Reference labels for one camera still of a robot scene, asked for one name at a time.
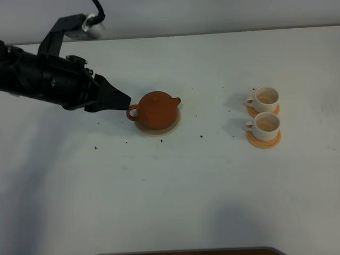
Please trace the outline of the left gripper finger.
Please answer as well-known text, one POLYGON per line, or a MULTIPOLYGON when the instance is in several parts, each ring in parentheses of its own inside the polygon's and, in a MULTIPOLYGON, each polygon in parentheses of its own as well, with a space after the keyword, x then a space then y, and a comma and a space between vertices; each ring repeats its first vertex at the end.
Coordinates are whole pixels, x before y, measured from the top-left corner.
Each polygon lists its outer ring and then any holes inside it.
POLYGON ((100 104, 100 103, 93 103, 91 105, 88 105, 84 108, 86 112, 90 113, 96 113, 99 111, 106 111, 106 110, 114 110, 114 111, 125 111, 127 110, 128 106, 127 104, 118 104, 118 105, 106 105, 106 104, 100 104))
POLYGON ((95 81, 99 84, 96 105, 130 106, 131 97, 113 87, 102 75, 96 74, 95 81))

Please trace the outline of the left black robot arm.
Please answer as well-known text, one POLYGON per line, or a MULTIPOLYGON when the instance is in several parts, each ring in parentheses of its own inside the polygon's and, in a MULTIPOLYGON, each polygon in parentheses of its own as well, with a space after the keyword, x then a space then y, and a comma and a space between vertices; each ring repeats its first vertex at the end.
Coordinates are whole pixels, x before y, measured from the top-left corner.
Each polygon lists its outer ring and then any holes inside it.
POLYGON ((60 105, 68 111, 127 110, 131 97, 102 75, 93 74, 86 63, 74 55, 34 55, 1 42, 1 91, 60 105))

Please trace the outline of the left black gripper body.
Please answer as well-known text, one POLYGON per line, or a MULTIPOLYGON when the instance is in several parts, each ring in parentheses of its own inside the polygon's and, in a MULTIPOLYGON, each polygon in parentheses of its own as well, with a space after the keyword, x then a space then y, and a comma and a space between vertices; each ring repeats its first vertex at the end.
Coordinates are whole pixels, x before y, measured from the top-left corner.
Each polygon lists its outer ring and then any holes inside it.
POLYGON ((38 55, 38 59, 38 100, 70 111, 98 103, 99 84, 93 79, 93 72, 86 68, 85 59, 75 55, 66 58, 38 55))

